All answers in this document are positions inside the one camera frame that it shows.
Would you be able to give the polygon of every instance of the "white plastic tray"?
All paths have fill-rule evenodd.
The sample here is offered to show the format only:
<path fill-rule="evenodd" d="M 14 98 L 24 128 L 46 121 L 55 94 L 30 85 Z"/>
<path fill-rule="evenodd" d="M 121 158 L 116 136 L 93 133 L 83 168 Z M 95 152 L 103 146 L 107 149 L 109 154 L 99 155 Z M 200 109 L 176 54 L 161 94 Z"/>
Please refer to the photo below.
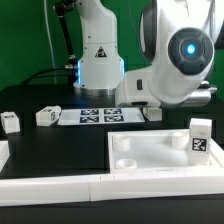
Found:
<path fill-rule="evenodd" d="M 186 148 L 171 147 L 176 131 L 108 133 L 110 174 L 0 180 L 0 206 L 223 194 L 223 150 L 212 140 L 210 165 L 188 166 Z M 128 152 L 114 152 L 115 135 L 130 137 Z M 121 159 L 137 168 L 116 169 Z"/>
<path fill-rule="evenodd" d="M 108 133 L 109 157 L 111 173 L 134 172 L 142 169 L 167 169 L 190 167 L 188 165 L 188 146 L 174 148 L 172 136 L 174 133 L 187 133 L 188 130 L 159 130 L 138 132 L 110 132 Z M 126 139 L 129 143 L 124 144 L 119 151 L 113 139 Z M 224 167 L 224 152 L 211 140 L 211 157 L 209 167 Z M 117 162 L 123 161 L 124 167 L 116 167 Z M 137 167 L 132 169 L 125 167 L 125 163 L 134 161 Z"/>

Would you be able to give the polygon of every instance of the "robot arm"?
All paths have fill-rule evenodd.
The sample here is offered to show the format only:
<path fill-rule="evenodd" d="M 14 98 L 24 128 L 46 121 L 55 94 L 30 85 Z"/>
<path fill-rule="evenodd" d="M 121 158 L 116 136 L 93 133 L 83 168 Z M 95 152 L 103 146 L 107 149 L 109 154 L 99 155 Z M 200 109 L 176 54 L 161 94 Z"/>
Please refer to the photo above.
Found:
<path fill-rule="evenodd" d="M 116 106 L 208 103 L 216 89 L 204 81 L 212 72 L 215 46 L 223 48 L 222 9 L 223 0 L 151 0 L 142 14 L 141 44 L 152 66 L 125 74 Z"/>

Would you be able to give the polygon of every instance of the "warning label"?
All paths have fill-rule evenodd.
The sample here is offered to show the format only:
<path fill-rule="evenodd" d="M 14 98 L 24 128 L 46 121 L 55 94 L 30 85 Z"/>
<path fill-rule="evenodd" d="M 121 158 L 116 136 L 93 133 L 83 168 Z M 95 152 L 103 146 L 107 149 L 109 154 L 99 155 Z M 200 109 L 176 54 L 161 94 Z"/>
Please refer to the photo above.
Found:
<path fill-rule="evenodd" d="M 104 49 L 102 47 L 100 47 L 100 49 L 98 50 L 98 52 L 96 53 L 96 58 L 106 58 L 107 55 L 104 51 Z"/>

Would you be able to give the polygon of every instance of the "small white cube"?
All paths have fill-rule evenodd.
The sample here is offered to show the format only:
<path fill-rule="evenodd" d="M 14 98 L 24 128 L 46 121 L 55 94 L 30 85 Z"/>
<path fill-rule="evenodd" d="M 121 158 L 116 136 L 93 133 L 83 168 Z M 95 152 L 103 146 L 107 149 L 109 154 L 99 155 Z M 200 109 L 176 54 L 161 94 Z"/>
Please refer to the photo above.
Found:
<path fill-rule="evenodd" d="M 188 151 L 189 165 L 210 165 L 212 120 L 191 119 Z"/>
<path fill-rule="evenodd" d="M 36 113 L 37 126 L 49 127 L 60 117 L 61 107 L 45 107 L 43 110 Z"/>
<path fill-rule="evenodd" d="M 162 109 L 160 108 L 143 108 L 143 114 L 149 121 L 162 120 Z"/>
<path fill-rule="evenodd" d="M 19 118 L 14 112 L 2 113 L 1 123 L 6 134 L 20 132 Z"/>

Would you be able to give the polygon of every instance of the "black table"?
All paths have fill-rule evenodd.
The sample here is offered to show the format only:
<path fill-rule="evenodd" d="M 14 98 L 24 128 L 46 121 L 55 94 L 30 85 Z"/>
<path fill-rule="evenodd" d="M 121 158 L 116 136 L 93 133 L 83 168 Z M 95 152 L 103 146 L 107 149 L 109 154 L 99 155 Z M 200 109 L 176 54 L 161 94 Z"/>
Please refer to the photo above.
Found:
<path fill-rule="evenodd" d="M 12 86 L 1 91 L 0 112 L 14 111 L 21 132 L 6 135 L 0 130 L 11 154 L 0 179 L 109 173 L 108 132 L 183 129 L 191 118 L 212 119 L 212 138 L 224 146 L 224 103 L 216 97 L 201 108 L 165 109 L 159 122 L 37 127 L 35 113 L 51 105 L 110 108 L 114 97 L 75 95 L 67 85 Z M 201 195 L 5 207 L 0 208 L 0 218 L 4 223 L 22 219 L 25 223 L 223 223 L 223 208 L 224 195 Z"/>

